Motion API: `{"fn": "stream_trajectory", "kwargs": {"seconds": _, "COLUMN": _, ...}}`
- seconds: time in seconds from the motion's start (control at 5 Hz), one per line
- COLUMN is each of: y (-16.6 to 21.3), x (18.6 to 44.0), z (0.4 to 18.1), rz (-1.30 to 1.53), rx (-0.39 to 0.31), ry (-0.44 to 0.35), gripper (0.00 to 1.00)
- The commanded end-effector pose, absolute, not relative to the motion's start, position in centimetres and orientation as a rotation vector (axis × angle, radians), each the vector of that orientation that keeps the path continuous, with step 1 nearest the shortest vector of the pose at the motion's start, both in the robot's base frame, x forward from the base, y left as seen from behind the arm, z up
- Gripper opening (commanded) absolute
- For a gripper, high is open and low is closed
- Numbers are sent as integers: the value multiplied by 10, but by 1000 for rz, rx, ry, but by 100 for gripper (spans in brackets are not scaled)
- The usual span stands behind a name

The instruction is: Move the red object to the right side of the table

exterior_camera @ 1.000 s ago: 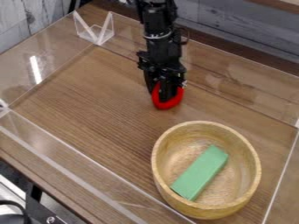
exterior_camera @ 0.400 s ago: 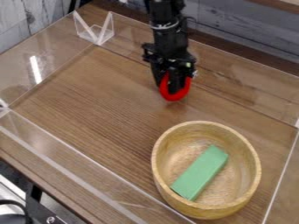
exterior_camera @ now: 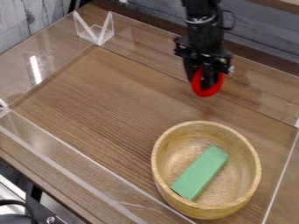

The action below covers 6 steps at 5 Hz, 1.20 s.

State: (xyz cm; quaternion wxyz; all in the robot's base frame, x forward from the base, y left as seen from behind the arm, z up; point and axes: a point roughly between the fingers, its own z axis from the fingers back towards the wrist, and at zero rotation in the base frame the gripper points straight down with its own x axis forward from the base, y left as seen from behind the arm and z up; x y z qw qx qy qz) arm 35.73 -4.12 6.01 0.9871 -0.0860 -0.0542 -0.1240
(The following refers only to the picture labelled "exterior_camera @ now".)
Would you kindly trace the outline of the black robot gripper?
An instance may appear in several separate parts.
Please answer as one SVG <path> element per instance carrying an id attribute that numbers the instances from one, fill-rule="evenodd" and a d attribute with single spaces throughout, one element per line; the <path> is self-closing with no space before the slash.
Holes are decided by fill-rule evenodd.
<path id="1" fill-rule="evenodd" d="M 183 59 L 188 81 L 201 71 L 200 88 L 217 91 L 223 84 L 223 73 L 231 72 L 232 54 L 223 47 L 224 18 L 221 11 L 208 16 L 185 19 L 187 35 L 173 39 L 173 52 Z"/>

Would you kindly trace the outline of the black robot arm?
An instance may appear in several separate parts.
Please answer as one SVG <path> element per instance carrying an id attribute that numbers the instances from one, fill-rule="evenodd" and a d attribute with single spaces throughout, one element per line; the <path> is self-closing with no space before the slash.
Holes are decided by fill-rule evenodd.
<path id="1" fill-rule="evenodd" d="M 224 48 L 224 10 L 220 0 L 181 0 L 187 35 L 173 39 L 175 54 L 183 59 L 187 79 L 200 97 L 215 95 L 231 73 L 232 53 Z"/>

